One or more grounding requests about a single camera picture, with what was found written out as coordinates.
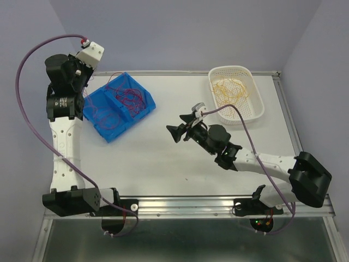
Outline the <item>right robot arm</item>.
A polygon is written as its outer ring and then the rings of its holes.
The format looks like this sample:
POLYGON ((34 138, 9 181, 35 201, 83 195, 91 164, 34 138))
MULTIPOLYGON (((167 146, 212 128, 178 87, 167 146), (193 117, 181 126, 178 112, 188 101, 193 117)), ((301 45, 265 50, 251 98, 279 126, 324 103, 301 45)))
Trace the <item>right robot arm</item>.
POLYGON ((257 213, 284 203, 300 201, 320 208, 326 198, 332 175, 308 152, 297 156, 275 156, 255 153, 235 145, 231 134, 219 124, 207 126, 195 122, 192 115, 182 115, 179 126, 166 128, 175 142, 194 140, 225 170, 246 171, 266 175, 270 185, 261 185, 253 193, 251 207, 257 213))

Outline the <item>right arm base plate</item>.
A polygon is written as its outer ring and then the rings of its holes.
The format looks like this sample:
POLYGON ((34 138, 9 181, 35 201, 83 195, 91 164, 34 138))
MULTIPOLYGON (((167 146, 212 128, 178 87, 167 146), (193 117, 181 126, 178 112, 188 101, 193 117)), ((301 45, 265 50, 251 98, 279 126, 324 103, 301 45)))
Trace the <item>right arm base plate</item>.
POLYGON ((274 215, 283 215, 283 210, 279 210, 276 207, 267 207, 259 200, 252 200, 252 198, 239 198, 234 199, 234 205, 232 213, 238 217, 267 215, 270 212, 274 215))

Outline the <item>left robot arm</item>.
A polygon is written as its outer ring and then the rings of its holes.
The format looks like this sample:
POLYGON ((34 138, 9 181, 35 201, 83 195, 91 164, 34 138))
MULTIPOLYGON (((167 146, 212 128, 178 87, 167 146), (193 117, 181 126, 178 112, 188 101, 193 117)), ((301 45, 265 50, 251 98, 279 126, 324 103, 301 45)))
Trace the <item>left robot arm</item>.
POLYGON ((64 54, 47 58, 45 66, 51 81, 46 112, 55 153, 50 192, 42 196, 43 205, 61 217, 93 213, 101 207, 109 215, 116 215, 121 210, 116 189, 86 188, 84 178, 78 174, 85 104, 82 91, 93 70, 75 56, 64 54))

